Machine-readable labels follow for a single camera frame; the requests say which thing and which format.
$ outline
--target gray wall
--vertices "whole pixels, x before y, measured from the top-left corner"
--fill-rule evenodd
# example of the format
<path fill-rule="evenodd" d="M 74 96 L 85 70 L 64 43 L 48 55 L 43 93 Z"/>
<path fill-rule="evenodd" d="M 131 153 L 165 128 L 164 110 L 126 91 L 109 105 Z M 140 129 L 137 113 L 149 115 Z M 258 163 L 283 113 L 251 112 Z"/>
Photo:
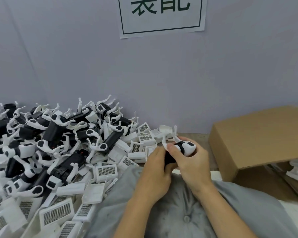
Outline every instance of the gray wall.
<path fill-rule="evenodd" d="M 46 99 L 65 111 L 78 97 L 87 103 L 112 94 L 152 128 L 177 124 L 194 133 L 298 105 L 298 0 L 208 0 L 204 32 L 125 40 L 115 0 L 6 3 L 0 101 Z"/>

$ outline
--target person's right hand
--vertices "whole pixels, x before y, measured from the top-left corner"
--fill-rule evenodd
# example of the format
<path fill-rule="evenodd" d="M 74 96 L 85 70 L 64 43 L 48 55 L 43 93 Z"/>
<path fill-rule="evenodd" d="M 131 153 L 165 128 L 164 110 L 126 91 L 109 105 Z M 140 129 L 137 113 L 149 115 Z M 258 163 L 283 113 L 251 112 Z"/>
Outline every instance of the person's right hand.
<path fill-rule="evenodd" d="M 196 145 L 196 150 L 191 157 L 184 156 L 173 144 L 168 143 L 167 149 L 177 162 L 182 178 L 187 183 L 192 193 L 197 196 L 204 186 L 213 185 L 211 180 L 208 152 L 194 140 L 179 137 Z"/>

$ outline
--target sign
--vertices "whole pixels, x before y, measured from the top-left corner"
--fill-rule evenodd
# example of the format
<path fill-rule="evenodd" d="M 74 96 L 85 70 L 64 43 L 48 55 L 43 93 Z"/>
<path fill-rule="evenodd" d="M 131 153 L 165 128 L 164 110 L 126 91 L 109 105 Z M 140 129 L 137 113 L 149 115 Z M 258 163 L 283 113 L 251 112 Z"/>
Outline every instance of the sign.
<path fill-rule="evenodd" d="M 120 38 L 203 31 L 207 0 L 117 0 Z"/>

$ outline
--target tufted button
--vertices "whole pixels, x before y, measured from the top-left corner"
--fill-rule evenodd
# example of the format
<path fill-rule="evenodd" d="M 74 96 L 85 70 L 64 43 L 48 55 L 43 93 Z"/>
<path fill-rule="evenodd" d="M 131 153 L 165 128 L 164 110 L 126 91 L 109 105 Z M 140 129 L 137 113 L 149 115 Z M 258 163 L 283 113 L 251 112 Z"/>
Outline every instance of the tufted button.
<path fill-rule="evenodd" d="M 184 216 L 184 222 L 189 223 L 191 221 L 190 216 Z"/>

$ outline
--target gray pillow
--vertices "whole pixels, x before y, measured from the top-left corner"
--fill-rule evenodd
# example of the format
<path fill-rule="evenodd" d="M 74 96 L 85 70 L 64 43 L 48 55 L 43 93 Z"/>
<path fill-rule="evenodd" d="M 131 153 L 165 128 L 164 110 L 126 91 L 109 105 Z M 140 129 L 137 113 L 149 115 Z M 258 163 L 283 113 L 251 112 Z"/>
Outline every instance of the gray pillow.
<path fill-rule="evenodd" d="M 87 238 L 111 238 L 131 198 L 141 167 L 129 167 L 99 204 Z M 214 181 L 225 200 L 259 238 L 298 237 L 298 229 L 278 200 L 234 183 Z M 172 174 L 168 193 L 152 208 L 145 237 L 216 238 L 201 204 L 180 175 Z"/>

